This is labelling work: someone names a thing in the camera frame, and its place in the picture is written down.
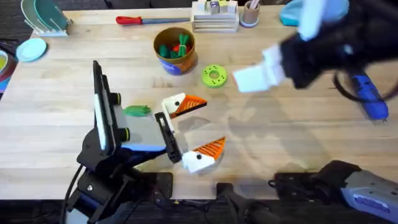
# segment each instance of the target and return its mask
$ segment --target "wooden table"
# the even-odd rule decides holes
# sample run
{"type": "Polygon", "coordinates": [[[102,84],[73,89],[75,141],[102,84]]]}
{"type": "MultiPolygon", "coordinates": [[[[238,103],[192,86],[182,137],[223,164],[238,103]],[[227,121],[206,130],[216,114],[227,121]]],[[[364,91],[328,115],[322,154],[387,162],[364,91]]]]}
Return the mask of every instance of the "wooden table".
{"type": "MultiPolygon", "coordinates": [[[[168,75],[152,48],[155,35],[170,26],[121,27],[116,16],[188,17],[190,9],[70,11],[70,36],[45,38],[44,57],[19,63],[0,103],[0,198],[61,199],[78,164],[85,134],[93,125],[92,61],[98,60],[122,105],[156,108],[163,98],[185,92],[209,101],[207,107],[175,121],[187,142],[226,136],[224,156],[212,170],[189,174],[164,158],[142,170],[174,173],[174,198],[214,198],[217,182],[232,182],[247,197],[275,198],[266,180],[278,170],[318,170],[332,159],[360,165],[398,181],[398,100],[388,103],[388,125],[373,125],[361,108],[343,98],[322,76],[308,90],[291,81],[271,91],[239,93],[230,78],[220,89],[201,83],[201,70],[219,64],[230,74],[262,60],[261,50],[292,34],[279,22],[281,6],[261,8],[260,23],[235,34],[195,34],[198,65],[184,76],[168,75]],[[190,123],[209,123],[192,134],[190,123]]],[[[368,72],[381,92],[395,80],[398,64],[368,72]]]]}

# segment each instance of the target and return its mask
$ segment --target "blue glue gun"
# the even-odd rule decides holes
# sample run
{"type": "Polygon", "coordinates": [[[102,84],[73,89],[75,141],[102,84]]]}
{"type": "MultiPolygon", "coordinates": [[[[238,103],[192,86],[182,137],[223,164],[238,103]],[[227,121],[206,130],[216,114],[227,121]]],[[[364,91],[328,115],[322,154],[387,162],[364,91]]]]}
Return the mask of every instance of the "blue glue gun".
{"type": "Polygon", "coordinates": [[[384,120],[389,115],[386,102],[380,100],[381,96],[372,80],[363,72],[361,74],[351,74],[351,83],[357,97],[374,102],[363,102],[362,107],[371,120],[384,120]]]}

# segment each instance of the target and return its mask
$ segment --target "cardboard container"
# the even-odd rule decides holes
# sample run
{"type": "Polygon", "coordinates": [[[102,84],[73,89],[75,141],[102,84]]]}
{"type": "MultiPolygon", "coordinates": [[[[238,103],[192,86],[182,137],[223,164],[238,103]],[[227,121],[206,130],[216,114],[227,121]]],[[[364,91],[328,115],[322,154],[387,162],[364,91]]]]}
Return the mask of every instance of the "cardboard container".
{"type": "Polygon", "coordinates": [[[164,69],[172,75],[182,75],[190,70],[194,66],[198,57],[195,52],[195,38],[193,34],[180,27],[171,27],[158,33],[154,40],[154,50],[164,69]],[[187,52],[186,56],[175,59],[160,56],[159,47],[162,44],[165,44],[167,48],[171,50],[172,46],[179,44],[180,34],[189,35],[188,45],[191,45],[192,48],[187,52]]]}

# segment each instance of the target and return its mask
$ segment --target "green ring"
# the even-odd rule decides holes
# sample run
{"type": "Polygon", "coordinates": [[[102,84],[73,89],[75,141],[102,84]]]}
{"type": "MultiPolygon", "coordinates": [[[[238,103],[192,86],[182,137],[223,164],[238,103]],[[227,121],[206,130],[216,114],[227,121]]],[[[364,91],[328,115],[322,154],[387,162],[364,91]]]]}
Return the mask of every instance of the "green ring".
{"type": "Polygon", "coordinates": [[[209,88],[219,88],[226,83],[228,75],[220,65],[209,65],[201,72],[201,80],[209,88]],[[218,73],[217,78],[210,77],[211,73],[218,73]]]}

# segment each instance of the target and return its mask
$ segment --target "green toy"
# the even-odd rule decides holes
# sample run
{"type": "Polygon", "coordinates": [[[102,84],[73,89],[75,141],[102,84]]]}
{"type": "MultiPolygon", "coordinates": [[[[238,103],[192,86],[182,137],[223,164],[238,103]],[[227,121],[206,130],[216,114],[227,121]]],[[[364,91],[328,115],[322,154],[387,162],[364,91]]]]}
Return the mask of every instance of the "green toy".
{"type": "Polygon", "coordinates": [[[144,117],[150,113],[148,106],[128,106],[123,110],[124,114],[135,117],[144,117]]]}
{"type": "Polygon", "coordinates": [[[169,58],[170,57],[170,50],[167,49],[166,45],[162,44],[159,47],[159,55],[164,57],[164,58],[169,58]]]}
{"type": "Polygon", "coordinates": [[[170,52],[170,58],[171,59],[176,59],[176,58],[179,58],[180,56],[178,56],[178,54],[176,53],[176,52],[174,52],[174,51],[171,51],[170,52]]]}
{"type": "Polygon", "coordinates": [[[186,56],[188,40],[189,40],[189,35],[180,34],[180,47],[178,48],[179,57],[186,56]]]}
{"type": "Polygon", "coordinates": [[[219,88],[226,83],[228,75],[220,65],[209,65],[201,73],[203,84],[209,88],[219,88]]]}

